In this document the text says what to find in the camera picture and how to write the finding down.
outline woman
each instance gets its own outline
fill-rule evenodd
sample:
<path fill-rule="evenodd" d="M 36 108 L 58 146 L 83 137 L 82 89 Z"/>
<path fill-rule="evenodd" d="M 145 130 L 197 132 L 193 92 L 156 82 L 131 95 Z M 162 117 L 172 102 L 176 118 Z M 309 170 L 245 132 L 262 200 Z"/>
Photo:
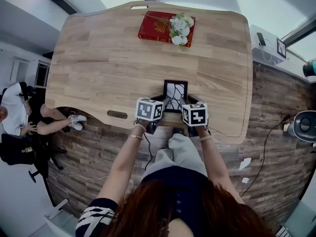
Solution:
<path fill-rule="evenodd" d="M 217 148 L 197 127 L 204 162 L 180 129 L 157 152 L 140 186 L 126 198 L 147 121 L 136 124 L 97 199 L 84 211 L 77 237 L 274 236 L 235 190 Z"/>
<path fill-rule="evenodd" d="M 66 118 L 59 110 L 50 109 L 45 105 L 45 96 L 36 94 L 28 100 L 25 82 L 9 87 L 2 96 L 0 105 L 0 122 L 6 133 L 23 136 L 28 131 L 47 135 L 69 126 L 81 131 L 86 117 L 81 114 Z M 56 121 L 49 123 L 47 118 Z"/>

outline red book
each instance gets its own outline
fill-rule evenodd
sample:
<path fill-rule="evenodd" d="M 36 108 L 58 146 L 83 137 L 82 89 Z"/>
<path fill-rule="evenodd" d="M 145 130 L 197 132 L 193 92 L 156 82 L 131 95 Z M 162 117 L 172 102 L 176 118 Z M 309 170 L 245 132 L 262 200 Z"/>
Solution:
<path fill-rule="evenodd" d="M 173 16 L 176 16 L 177 14 L 159 12 L 159 11 L 147 11 L 146 15 L 169 20 Z M 147 16 L 144 17 L 144 20 L 138 32 L 138 38 L 143 39 L 143 40 L 157 40 L 157 41 L 172 43 L 171 37 L 169 34 L 168 23 L 156 18 L 152 18 L 152 17 L 147 17 Z M 188 38 L 187 44 L 183 46 L 187 46 L 187 47 L 191 46 L 193 30 L 194 30 L 194 26 L 196 25 L 196 18 L 192 17 L 192 19 L 194 20 L 194 25 L 190 28 L 190 33 L 187 36 Z"/>

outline bracelet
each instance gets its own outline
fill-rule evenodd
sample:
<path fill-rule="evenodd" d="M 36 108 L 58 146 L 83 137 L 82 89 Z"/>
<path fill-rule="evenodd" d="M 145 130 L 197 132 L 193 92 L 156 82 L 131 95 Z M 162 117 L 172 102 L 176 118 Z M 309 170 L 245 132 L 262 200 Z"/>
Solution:
<path fill-rule="evenodd" d="M 203 140 L 209 140 L 209 139 L 212 139 L 213 138 L 213 136 L 212 135 L 207 135 L 207 136 L 205 136 L 205 137 L 202 137 L 202 138 L 199 138 L 198 139 L 198 141 L 203 141 Z"/>
<path fill-rule="evenodd" d="M 144 132 L 146 132 L 147 130 L 146 130 L 146 128 L 142 125 L 142 124 L 135 124 L 135 126 L 134 127 L 137 127 L 137 126 L 139 126 L 139 127 L 141 127 L 141 128 L 143 128 L 143 130 L 144 130 Z"/>
<path fill-rule="evenodd" d="M 129 137 L 132 137 L 132 138 L 139 138 L 139 139 L 143 140 L 142 137 L 137 136 L 137 135 L 134 135 L 134 134 L 129 134 L 128 136 L 129 136 Z"/>

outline red hair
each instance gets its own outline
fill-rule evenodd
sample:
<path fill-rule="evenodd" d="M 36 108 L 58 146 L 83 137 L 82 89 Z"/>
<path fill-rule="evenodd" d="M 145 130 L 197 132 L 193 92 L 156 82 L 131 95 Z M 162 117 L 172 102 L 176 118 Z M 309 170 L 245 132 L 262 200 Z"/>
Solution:
<path fill-rule="evenodd" d="M 172 204 L 165 204 L 167 187 L 154 181 L 141 184 L 131 192 L 101 236 L 166 237 Z M 208 225 L 204 236 L 273 237 L 263 220 L 247 205 L 239 204 L 230 193 L 208 181 L 202 200 Z"/>

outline navy top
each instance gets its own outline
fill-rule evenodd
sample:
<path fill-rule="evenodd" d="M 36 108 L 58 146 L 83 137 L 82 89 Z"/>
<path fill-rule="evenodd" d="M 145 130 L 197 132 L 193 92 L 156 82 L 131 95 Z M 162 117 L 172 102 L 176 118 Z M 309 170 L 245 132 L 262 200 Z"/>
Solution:
<path fill-rule="evenodd" d="M 203 225 L 207 222 L 202 203 L 202 190 L 207 177 L 194 170 L 172 166 L 146 176 L 142 183 L 150 181 L 162 181 L 167 185 L 166 197 L 169 203 L 174 204 L 171 220 L 180 218 L 195 237 L 201 236 Z M 110 199 L 95 199 L 80 217 L 76 237 L 99 236 L 109 225 L 117 207 Z"/>

